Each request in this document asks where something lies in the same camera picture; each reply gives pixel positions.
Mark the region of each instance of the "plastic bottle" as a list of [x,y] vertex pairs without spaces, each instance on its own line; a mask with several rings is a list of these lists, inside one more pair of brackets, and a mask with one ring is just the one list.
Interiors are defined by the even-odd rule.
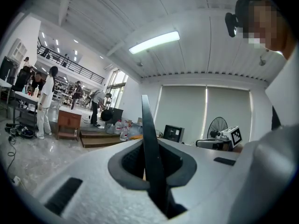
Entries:
[[122,131],[121,131],[120,140],[121,140],[121,141],[127,141],[128,133],[129,133],[129,130],[128,130],[128,128],[125,126],[125,127],[122,129]]
[[115,134],[120,134],[121,133],[121,119],[119,119],[116,123],[115,123],[115,130],[114,130]]
[[38,95],[38,85],[37,85],[37,87],[34,90],[33,97],[37,98],[37,95]]

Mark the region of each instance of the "white pants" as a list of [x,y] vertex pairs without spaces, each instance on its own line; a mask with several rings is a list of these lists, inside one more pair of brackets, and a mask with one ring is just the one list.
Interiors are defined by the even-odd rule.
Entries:
[[48,120],[49,108],[42,108],[42,110],[37,110],[37,127],[38,136],[43,136],[43,129],[46,133],[51,133],[51,127]]

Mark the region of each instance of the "black fan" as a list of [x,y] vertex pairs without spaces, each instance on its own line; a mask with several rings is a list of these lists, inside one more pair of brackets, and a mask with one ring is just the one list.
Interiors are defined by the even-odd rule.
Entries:
[[212,121],[209,130],[207,131],[206,138],[207,139],[215,138],[218,132],[225,130],[227,128],[228,125],[225,119],[222,117],[217,117]]

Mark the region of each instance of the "window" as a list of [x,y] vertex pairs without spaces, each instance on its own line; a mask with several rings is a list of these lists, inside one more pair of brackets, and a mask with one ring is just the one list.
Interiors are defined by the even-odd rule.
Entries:
[[124,86],[126,85],[128,76],[120,71],[116,70],[113,72],[109,85],[107,87],[107,93],[111,93],[111,103],[109,107],[118,108],[121,102]]

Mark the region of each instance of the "black railing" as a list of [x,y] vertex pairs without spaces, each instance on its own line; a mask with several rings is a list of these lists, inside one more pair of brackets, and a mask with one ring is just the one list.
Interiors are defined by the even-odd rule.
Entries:
[[105,79],[104,77],[93,73],[92,71],[78,65],[77,63],[72,62],[67,57],[61,56],[55,51],[52,51],[49,48],[44,47],[42,45],[38,47],[37,54],[100,84],[102,84],[103,80]]

